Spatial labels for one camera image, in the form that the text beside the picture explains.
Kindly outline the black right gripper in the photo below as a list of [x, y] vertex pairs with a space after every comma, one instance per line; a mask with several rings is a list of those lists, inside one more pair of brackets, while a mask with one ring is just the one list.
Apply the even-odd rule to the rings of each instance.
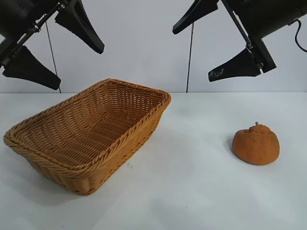
[[[218, 9], [219, 0], [195, 0], [173, 26], [178, 34], [198, 19]], [[246, 41], [246, 48], [208, 72], [209, 82], [233, 77], [256, 77], [276, 65], [263, 38], [307, 14], [305, 0], [224, 0], [233, 22]]]

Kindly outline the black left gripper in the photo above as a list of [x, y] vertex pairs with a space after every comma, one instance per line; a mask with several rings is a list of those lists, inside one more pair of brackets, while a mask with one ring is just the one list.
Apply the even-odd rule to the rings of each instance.
[[5, 77], [31, 81], [53, 90], [59, 88], [61, 79], [22, 46], [57, 12], [57, 24], [96, 53], [103, 53], [105, 45], [92, 27], [81, 0], [2, 0], [0, 34], [4, 40], [0, 43], [0, 66], [4, 67]]

